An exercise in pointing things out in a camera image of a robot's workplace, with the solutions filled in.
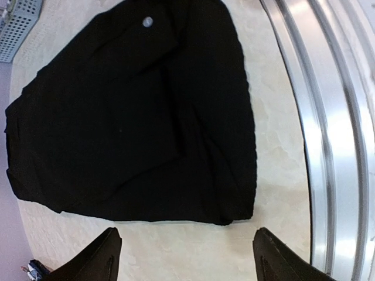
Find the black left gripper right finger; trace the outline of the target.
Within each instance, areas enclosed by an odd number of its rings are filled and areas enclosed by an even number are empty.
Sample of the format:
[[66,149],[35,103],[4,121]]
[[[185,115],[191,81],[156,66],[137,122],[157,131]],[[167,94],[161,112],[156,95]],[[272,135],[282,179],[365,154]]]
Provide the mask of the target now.
[[258,280],[332,280],[330,276],[305,262],[267,228],[256,231],[253,252]]

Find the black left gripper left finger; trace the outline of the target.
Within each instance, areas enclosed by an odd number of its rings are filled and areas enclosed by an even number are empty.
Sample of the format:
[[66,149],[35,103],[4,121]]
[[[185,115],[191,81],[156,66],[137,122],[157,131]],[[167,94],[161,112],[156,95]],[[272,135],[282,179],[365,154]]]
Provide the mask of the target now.
[[73,259],[43,277],[49,281],[117,281],[122,239],[107,228]]

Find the black trousers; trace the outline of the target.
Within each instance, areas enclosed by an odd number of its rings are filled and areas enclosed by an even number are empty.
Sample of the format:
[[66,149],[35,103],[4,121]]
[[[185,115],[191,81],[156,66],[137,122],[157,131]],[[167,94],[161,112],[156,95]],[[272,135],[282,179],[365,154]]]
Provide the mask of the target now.
[[222,1],[122,1],[6,109],[20,200],[111,221],[250,219],[255,125]]

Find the colourful patterned folded shorts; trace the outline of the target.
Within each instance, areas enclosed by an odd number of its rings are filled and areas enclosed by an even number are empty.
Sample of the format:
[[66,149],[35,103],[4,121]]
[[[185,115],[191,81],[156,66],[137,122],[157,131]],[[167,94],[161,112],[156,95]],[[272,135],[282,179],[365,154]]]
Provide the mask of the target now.
[[21,270],[25,272],[31,281],[41,281],[51,271],[40,261],[32,259],[26,266],[21,266]]

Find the light blue plastic basket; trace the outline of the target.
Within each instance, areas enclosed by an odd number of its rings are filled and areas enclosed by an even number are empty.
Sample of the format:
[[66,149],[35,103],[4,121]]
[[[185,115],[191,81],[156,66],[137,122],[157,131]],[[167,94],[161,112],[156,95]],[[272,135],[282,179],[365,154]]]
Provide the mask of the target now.
[[1,62],[11,63],[39,19],[42,0],[7,1],[1,13]]

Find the aluminium front rail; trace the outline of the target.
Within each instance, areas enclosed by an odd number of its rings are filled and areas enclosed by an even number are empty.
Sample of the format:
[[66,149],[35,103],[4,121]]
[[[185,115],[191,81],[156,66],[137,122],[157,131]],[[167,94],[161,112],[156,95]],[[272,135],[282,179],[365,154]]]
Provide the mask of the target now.
[[263,1],[304,136],[311,264],[374,279],[374,2]]

